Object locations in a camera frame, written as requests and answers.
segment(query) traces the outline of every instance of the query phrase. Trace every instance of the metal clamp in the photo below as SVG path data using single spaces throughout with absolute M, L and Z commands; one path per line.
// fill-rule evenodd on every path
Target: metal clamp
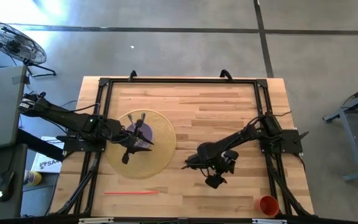
M 131 75 L 129 75 L 128 81 L 131 82 L 131 81 L 134 79 L 134 77 L 136 77 L 136 76 L 137 76 L 136 71 L 133 70 L 133 71 L 131 72 Z
M 220 75 L 219 77 L 220 77 L 220 78 L 227 77 L 227 80 L 228 80 L 229 82 L 233 82 L 233 77 L 231 77 L 230 73 L 229 73 L 226 69 L 224 69 L 224 70 L 221 71 L 221 75 Z
M 78 224 L 88 224 L 88 223 L 113 223 L 114 217 L 102 217 L 102 218 L 80 218 Z
M 255 224 L 287 224 L 286 220 L 274 220 L 266 218 L 253 218 L 252 223 Z

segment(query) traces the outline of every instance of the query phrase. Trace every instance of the desk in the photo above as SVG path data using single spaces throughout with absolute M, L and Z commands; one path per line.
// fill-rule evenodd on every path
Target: desk
M 100 77 L 84 77 L 77 108 L 95 102 Z M 267 79 L 273 112 L 290 110 L 283 79 Z M 102 94 L 102 105 L 106 91 Z M 133 180 L 118 175 L 102 154 L 92 217 L 263 217 L 253 208 L 254 199 L 269 195 L 265 157 L 259 142 L 237 146 L 234 175 L 225 174 L 227 184 L 218 189 L 205 185 L 198 170 L 181 170 L 184 160 L 206 141 L 217 141 L 242 129 L 257 116 L 254 88 L 243 84 L 216 83 L 115 83 L 108 117 L 118 119 L 128 111 L 156 110 L 174 125 L 177 148 L 169 165 L 148 179 Z M 283 129 L 292 129 L 291 114 L 278 117 Z M 73 153 L 63 161 L 51 211 L 57 211 L 78 185 L 84 154 Z M 287 184 L 304 208 L 313 213 L 302 163 L 283 155 Z M 158 190 L 158 195 L 106 196 L 106 191 Z M 82 206 L 85 207 L 87 189 Z
M 0 68 L 0 147 L 26 144 L 36 152 L 62 161 L 62 150 L 18 128 L 26 66 Z
M 0 202 L 0 219 L 20 217 L 26 155 L 27 146 L 25 144 L 0 147 L 0 175 L 2 172 L 7 171 L 11 159 L 10 170 L 15 172 L 13 195 L 8 201 Z

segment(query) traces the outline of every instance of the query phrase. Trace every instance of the computer mouse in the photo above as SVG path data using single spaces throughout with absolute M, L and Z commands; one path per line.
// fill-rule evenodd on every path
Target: computer mouse
M 0 202 L 9 200 L 13 195 L 14 171 L 8 170 L 0 175 Z

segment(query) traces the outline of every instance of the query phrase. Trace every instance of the fan grille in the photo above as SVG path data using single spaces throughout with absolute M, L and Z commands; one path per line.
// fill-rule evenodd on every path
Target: fan grille
M 17 29 L 0 22 L 0 51 L 21 62 L 29 60 L 39 65 L 47 61 L 47 54 L 30 37 Z

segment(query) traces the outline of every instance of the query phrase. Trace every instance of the fan stand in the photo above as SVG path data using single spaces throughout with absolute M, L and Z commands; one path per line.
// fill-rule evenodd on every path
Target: fan stand
M 56 72 L 55 72 L 54 70 L 49 69 L 49 68 L 45 68 L 45 67 L 40 66 L 40 65 L 36 65 L 36 64 L 30 62 L 30 60 L 28 60 L 28 59 L 25 59 L 25 60 L 23 61 L 23 64 L 27 67 L 27 71 L 29 71 L 31 77 L 45 77 L 45 76 L 51 76 L 51 75 L 56 76 Z M 47 74 L 42 74 L 42 75 L 34 75 L 34 74 L 31 72 L 29 66 L 39 67 L 39 68 L 42 68 L 42 69 L 44 69 L 44 70 L 48 70 L 48 71 L 50 71 L 50 72 L 52 72 L 52 73 L 47 73 Z

